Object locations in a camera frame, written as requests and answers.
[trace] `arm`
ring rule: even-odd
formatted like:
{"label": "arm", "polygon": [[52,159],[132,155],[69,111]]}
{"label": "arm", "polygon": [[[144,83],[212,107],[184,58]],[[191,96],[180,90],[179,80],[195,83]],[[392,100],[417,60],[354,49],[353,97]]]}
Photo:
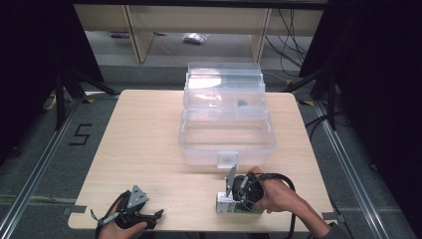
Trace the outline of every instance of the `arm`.
{"label": "arm", "polygon": [[[259,167],[251,168],[248,173],[255,173],[259,177],[264,173]],[[310,232],[320,238],[328,234],[331,227],[326,224],[314,209],[294,191],[292,191],[281,180],[266,179],[260,180],[264,188],[264,197],[254,203],[254,209],[267,209],[268,213],[273,211],[290,211],[297,215],[307,226]]]}

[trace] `clear plastic container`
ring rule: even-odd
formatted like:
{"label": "clear plastic container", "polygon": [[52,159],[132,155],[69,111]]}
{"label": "clear plastic container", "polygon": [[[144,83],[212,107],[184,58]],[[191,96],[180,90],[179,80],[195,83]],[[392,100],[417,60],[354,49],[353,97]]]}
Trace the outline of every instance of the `clear plastic container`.
{"label": "clear plastic container", "polygon": [[190,63],[179,146],[187,164],[264,164],[277,142],[258,64]]}
{"label": "clear plastic container", "polygon": [[179,146],[187,164],[227,168],[264,164],[277,141],[268,112],[253,119],[221,119],[206,112],[184,111]]}

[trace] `black cable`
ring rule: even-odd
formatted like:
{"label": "black cable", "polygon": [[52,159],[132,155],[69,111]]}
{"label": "black cable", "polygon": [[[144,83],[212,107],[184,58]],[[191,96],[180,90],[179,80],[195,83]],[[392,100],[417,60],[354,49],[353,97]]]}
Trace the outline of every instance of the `black cable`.
{"label": "black cable", "polygon": [[[256,177],[253,181],[251,181],[251,183],[249,183],[244,190],[246,191],[246,189],[250,188],[252,185],[254,185],[255,183],[257,183],[260,180],[265,180],[265,179],[279,179],[281,181],[284,181],[288,184],[289,188],[292,191],[296,191],[295,189],[295,185],[293,184],[293,182],[286,176],[279,174],[279,173],[260,173],[261,176]],[[291,239],[293,237],[293,234],[295,233],[295,225],[296,225],[296,215],[294,213],[292,213],[292,219],[291,219],[291,226],[290,226],[290,230],[289,230],[289,234],[285,239]]]}
{"label": "black cable", "polygon": [[350,235],[351,239],[354,239],[353,233],[351,233],[350,228],[348,227],[347,222],[345,221],[344,215],[341,214],[340,210],[338,210],[338,207],[335,205],[334,201],[332,200],[331,197],[329,198],[329,202],[331,202],[332,207],[334,208],[335,212],[337,213],[338,216],[341,216],[343,218],[342,224],[344,224],[345,229],[347,230],[348,234]]}
{"label": "black cable", "polygon": [[100,222],[102,222],[103,220],[105,220],[109,214],[111,213],[111,211],[114,209],[115,205],[124,197],[126,197],[126,195],[130,193],[130,191],[126,191],[124,193],[122,193],[115,201],[114,203],[111,205],[111,207],[108,209],[108,211],[105,213],[105,216],[101,219],[97,219],[96,215],[94,214],[93,210],[91,209],[91,216],[96,219],[96,221],[98,222],[97,228],[96,228],[96,234],[95,234],[95,238],[99,238],[100,236],[100,232],[103,229],[103,226],[100,225]]}
{"label": "black cable", "polygon": [[310,141],[313,139],[313,135],[314,135],[314,132],[315,132],[315,130],[316,130],[316,128],[317,128],[317,126],[318,126],[318,125],[319,125],[322,121],[326,120],[326,118],[327,118],[327,116],[324,116],[323,118],[319,119],[319,120],[318,120],[318,122],[314,125],[313,129],[311,130],[311,134],[310,134]]}
{"label": "black cable", "polygon": [[306,54],[306,52],[302,52],[301,50],[298,50],[298,49],[295,49],[295,48],[293,48],[293,47],[289,46],[289,44],[287,43],[287,41],[283,41],[283,39],[282,39],[279,35],[277,35],[277,37],[279,38],[279,40],[280,40],[283,44],[286,44],[286,47],[287,47],[287,48],[289,48],[290,50],[292,50],[292,51],[299,51],[301,54]]}
{"label": "black cable", "polygon": [[314,119],[314,120],[312,120],[312,121],[310,121],[310,122],[307,122],[307,123],[305,123],[305,127],[308,127],[309,125],[311,125],[311,124],[313,124],[314,122],[316,122],[317,120],[320,120],[320,119],[322,119],[322,118],[326,118],[326,116],[322,116],[322,117],[318,117],[318,118],[316,118],[316,119]]}
{"label": "black cable", "polygon": [[[285,42],[285,45],[283,45],[283,49],[282,49],[282,53],[283,53],[283,55],[285,55],[285,57],[287,56],[286,54],[285,54],[285,49],[286,49],[286,46],[287,46],[287,43],[288,43],[288,40],[289,40],[289,36],[290,36],[290,34],[288,35],[288,37],[286,38],[286,42]],[[302,67],[302,65],[300,65],[298,62],[296,62],[295,60],[293,60],[292,58],[290,58],[290,57],[288,57],[287,59],[290,59],[290,62],[292,62],[292,63],[294,63],[295,65],[297,65],[299,68],[301,68]],[[282,70],[285,72],[285,73],[287,73],[286,71],[285,71],[285,68],[283,67],[283,57],[281,57],[280,58],[280,66],[282,67]]]}
{"label": "black cable", "polygon": [[286,69],[283,67],[283,57],[280,57],[280,67],[282,68],[282,71],[283,71],[286,75],[288,75],[289,77],[294,77],[294,78],[297,78],[297,77],[299,76],[299,74],[297,74],[297,75],[292,75],[292,74],[290,74],[290,73],[288,73],[288,72],[286,71]]}
{"label": "black cable", "polygon": [[298,44],[298,42],[296,41],[296,38],[295,38],[295,34],[292,34],[292,31],[291,31],[291,28],[294,26],[293,25],[293,18],[295,17],[295,14],[294,14],[294,12],[293,12],[294,10],[293,9],[291,9],[291,18],[292,18],[292,20],[291,20],[291,27],[289,27],[288,26],[288,24],[287,24],[287,22],[286,22],[286,20],[285,20],[285,18],[283,17],[283,14],[282,14],[282,11],[279,9],[279,14],[280,14],[280,17],[282,18],[282,20],[283,20],[283,23],[285,24],[285,27],[286,27],[286,29],[288,30],[288,36],[291,36],[292,37],[292,40],[294,41],[294,43],[295,43],[295,45],[296,45],[296,48],[297,48],[297,51],[299,50],[299,49],[301,49],[302,51],[304,51],[305,53],[307,52],[304,48],[302,48],[299,44]]}
{"label": "black cable", "polygon": [[296,49],[297,49],[297,54],[298,54],[299,61],[302,64],[304,62],[304,59],[305,58],[302,55],[302,52],[299,50],[299,47],[300,46],[299,46],[298,42],[296,41],[294,19],[295,19],[295,10],[294,9],[291,9],[291,30],[292,30],[291,36],[292,36],[292,39],[293,39],[293,41],[295,43],[295,46],[296,46]]}
{"label": "black cable", "polygon": [[273,48],[273,50],[279,54],[280,56],[286,58],[287,60],[289,60],[290,62],[292,62],[293,64],[295,64],[297,67],[301,67],[302,65],[299,64],[298,62],[296,62],[293,58],[289,57],[288,55],[286,55],[283,51],[280,51],[277,47],[275,47],[273,45],[273,43],[270,41],[270,39],[268,39],[268,36],[265,37],[268,41],[268,43],[270,44],[270,46]]}

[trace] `sleeve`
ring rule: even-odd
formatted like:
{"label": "sleeve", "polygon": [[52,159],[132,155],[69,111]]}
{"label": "sleeve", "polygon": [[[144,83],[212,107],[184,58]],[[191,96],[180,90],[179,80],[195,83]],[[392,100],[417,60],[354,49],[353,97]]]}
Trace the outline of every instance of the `sleeve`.
{"label": "sleeve", "polygon": [[349,237],[344,231],[335,223],[329,223],[331,230],[324,237],[320,239],[348,239]]}

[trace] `gray floor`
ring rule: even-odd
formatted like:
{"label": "gray floor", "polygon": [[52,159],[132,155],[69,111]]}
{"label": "gray floor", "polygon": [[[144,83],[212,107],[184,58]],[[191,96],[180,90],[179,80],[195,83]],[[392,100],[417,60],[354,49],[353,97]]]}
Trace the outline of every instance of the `gray floor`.
{"label": "gray floor", "polygon": [[[128,39],[113,39],[106,32],[87,32],[96,58],[105,76],[105,81],[117,90],[159,88],[181,90],[187,64],[200,62],[252,62],[247,36],[209,35],[201,45],[183,43],[183,34],[166,33],[155,36],[143,64],[135,61],[132,47]],[[282,48],[276,36],[271,42]],[[312,38],[297,38],[298,43],[306,49]],[[286,54],[300,61],[293,50]],[[286,87],[286,80],[293,77],[299,68],[280,60],[268,43],[265,45],[261,68],[266,73],[265,81],[268,91],[276,92]],[[167,74],[172,74],[173,84],[166,84]],[[299,101],[309,100],[312,86],[305,86],[295,92]],[[73,206],[79,190],[88,173],[91,161],[101,141],[109,116],[115,106],[116,99],[95,100],[92,104],[78,106],[73,120],[65,131],[54,157],[38,184],[31,201],[24,211],[11,238],[93,238],[93,230],[73,230],[67,225],[68,209]],[[304,122],[318,117],[312,106],[299,106]],[[391,238],[416,238],[394,198],[376,171],[368,167],[370,158],[366,154],[353,128],[348,125],[344,116],[336,118],[337,133],[342,144],[358,172],[371,202],[376,208],[383,225]],[[71,142],[80,140],[74,137],[78,125],[91,123],[85,133],[90,140],[84,146],[71,146]],[[39,116],[34,126],[22,140],[22,154],[11,156],[0,167],[0,215],[8,212],[14,198],[21,192],[32,169],[43,154],[54,133],[55,112],[47,111]],[[356,197],[339,163],[338,157],[329,138],[322,127],[318,126],[312,137],[316,159],[321,170],[328,194],[343,213],[355,238],[376,238],[362,212]],[[284,234],[274,234],[273,238],[282,238]],[[295,238],[304,238],[297,234]]]}

